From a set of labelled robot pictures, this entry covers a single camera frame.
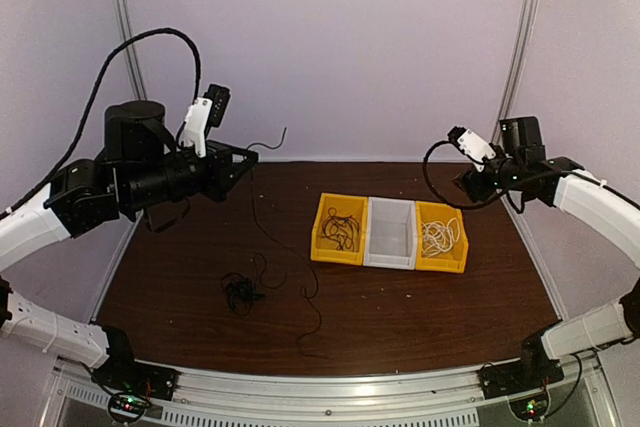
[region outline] dark wood surface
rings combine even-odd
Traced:
[[[442,191],[463,202],[450,180],[462,164],[434,164]],[[432,200],[418,164],[260,164],[255,192],[262,224],[309,258],[322,192]],[[497,202],[465,212],[470,249],[462,275],[308,262],[263,235],[253,222],[249,178],[214,204],[198,196],[190,215],[162,234],[140,225],[99,316],[127,331],[138,358],[252,374],[351,375],[416,372],[519,355],[524,337],[556,320],[540,278]],[[158,208],[158,221],[179,206]],[[254,253],[268,259],[266,298],[246,317],[228,308],[220,280],[255,277]]]

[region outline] robotic arm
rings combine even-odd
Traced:
[[[509,191],[521,192],[523,205],[538,199],[573,215],[616,245],[640,269],[640,206],[572,160],[546,159],[535,117],[508,119],[500,124],[503,147],[465,128],[455,127],[449,132],[446,143],[474,163],[454,180],[470,200],[479,202],[472,206],[482,207]],[[423,164],[427,185],[447,202],[429,181],[427,162],[428,156]],[[530,336],[523,343],[521,360],[514,365],[501,365],[499,371],[484,369],[481,380],[485,395],[509,395],[522,390],[522,386],[537,387],[541,375],[560,380],[557,360],[561,357],[638,337],[640,281],[621,298]]]
[[[189,108],[177,143],[164,127],[161,104],[134,101],[109,107],[105,145],[97,158],[77,160],[59,170],[0,221],[0,274],[49,244],[79,237],[121,214],[134,221],[149,207],[198,193],[224,201],[258,161],[256,152],[205,140],[209,130],[220,125],[229,98],[228,89],[210,85]],[[143,379],[144,385],[147,380],[154,384],[155,397],[171,396],[175,371],[135,362],[124,332],[74,322],[38,307],[1,277],[0,336],[81,362],[116,390],[128,390],[127,385],[136,386]]]

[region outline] white bin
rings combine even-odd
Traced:
[[[414,270],[417,251],[415,202],[369,197],[364,265]]]

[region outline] white wall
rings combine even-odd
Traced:
[[[118,43],[111,0],[0,0],[0,205],[15,202],[67,148],[104,57]],[[77,157],[102,145],[102,112],[131,98],[122,61],[107,75]],[[127,227],[112,223],[3,273],[31,300],[88,320]],[[0,425],[32,425],[53,358],[0,341]]]
[[[640,198],[640,0],[540,0],[512,116],[537,115],[550,156],[566,155]],[[631,289],[637,270],[588,227],[525,213],[570,316]],[[601,355],[625,425],[640,417],[640,349]]]
[[[183,29],[204,82],[232,102],[216,137],[276,141],[271,159],[419,160],[455,124],[490,135],[522,0],[129,0],[134,31]],[[140,46],[151,98],[189,102],[193,67],[175,41]],[[443,151],[459,160],[455,151]]]

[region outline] storage bin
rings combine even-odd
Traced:
[[[416,202],[416,214],[416,229],[418,233],[416,270],[462,274],[467,264],[467,253],[469,252],[469,241],[462,223],[462,212],[445,204]],[[460,238],[453,246],[453,249],[435,257],[422,257],[422,223],[439,220],[446,225],[454,217],[458,219]]]
[[[418,251],[415,219],[413,201],[369,197],[364,265],[413,270]]]
[[[367,203],[367,197],[322,194],[311,233],[311,260],[362,265],[367,230]],[[351,216],[357,222],[352,224],[358,227],[354,229],[352,241],[342,245],[342,250],[338,242],[327,238],[323,232],[322,227],[330,217],[330,212],[340,217]]]

